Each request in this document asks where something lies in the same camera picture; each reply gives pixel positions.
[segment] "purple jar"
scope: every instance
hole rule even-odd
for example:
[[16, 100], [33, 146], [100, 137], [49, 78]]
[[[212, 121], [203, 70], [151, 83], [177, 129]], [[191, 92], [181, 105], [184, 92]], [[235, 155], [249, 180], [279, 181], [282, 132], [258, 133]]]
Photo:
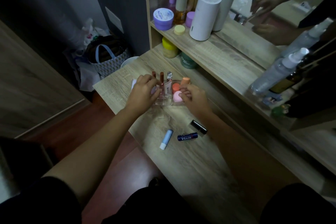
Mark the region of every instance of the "purple jar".
[[154, 11], [153, 18], [158, 30], [169, 30], [173, 25], [174, 13], [167, 8], [159, 8]]
[[193, 18], [195, 16], [195, 12], [189, 12], [187, 13], [187, 18], [185, 20], [185, 25], [190, 28], [191, 27], [191, 22], [193, 22]]

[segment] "white cylindrical device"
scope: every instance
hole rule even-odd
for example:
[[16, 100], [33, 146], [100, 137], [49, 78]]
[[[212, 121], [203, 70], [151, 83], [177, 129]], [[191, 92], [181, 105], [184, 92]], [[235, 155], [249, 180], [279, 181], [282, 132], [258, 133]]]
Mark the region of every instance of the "white cylindrical device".
[[197, 1], [195, 15], [189, 31], [193, 39], [205, 41], [210, 37], [221, 1], [222, 0]]
[[230, 8], [232, 6], [233, 0], [222, 0], [219, 6], [219, 11], [215, 20], [215, 24], [213, 25], [213, 31], [222, 30], [224, 21], [228, 16]]

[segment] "blue lip balm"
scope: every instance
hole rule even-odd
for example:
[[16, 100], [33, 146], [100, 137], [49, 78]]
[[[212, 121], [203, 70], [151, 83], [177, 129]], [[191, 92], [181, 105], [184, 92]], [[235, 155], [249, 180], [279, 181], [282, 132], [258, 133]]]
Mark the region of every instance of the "blue lip balm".
[[165, 135], [165, 138], [162, 140], [162, 143], [160, 145], [161, 150], [166, 149], [166, 146], [167, 146], [172, 134], [173, 134], [173, 131], [171, 129], [168, 129], [168, 131]]
[[190, 134], [177, 136], [177, 140], [178, 141], [185, 141], [185, 140], [189, 140], [189, 139], [193, 139], [193, 138], [197, 138], [197, 137], [198, 137], [197, 133], [190, 133]]

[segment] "yellow jar lid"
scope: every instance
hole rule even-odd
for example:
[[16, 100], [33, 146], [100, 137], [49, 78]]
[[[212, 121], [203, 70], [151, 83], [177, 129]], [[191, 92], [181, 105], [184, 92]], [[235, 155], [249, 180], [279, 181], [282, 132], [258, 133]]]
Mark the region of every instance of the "yellow jar lid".
[[171, 43], [171, 41], [169, 41], [168, 39], [166, 39], [165, 37], [162, 38], [162, 45], [165, 49], [167, 50], [171, 50], [174, 51], [177, 49], [177, 47], [175, 45], [173, 45]]
[[174, 28], [174, 33], [176, 35], [183, 35], [185, 32], [186, 28], [182, 25], [176, 25]]

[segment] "blue bag handle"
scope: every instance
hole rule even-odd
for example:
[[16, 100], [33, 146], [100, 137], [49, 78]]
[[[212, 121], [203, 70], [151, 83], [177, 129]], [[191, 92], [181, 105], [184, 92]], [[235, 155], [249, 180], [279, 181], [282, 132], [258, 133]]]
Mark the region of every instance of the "blue bag handle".
[[99, 49], [99, 46], [103, 46], [107, 52], [109, 53], [109, 55], [111, 56], [112, 59], [115, 59], [116, 57], [114, 56], [113, 52], [111, 51], [111, 49], [107, 46], [107, 45], [104, 45], [104, 44], [100, 44], [96, 47], [96, 61], [97, 63], [100, 63], [99, 62], [99, 52], [98, 52], [98, 49]]

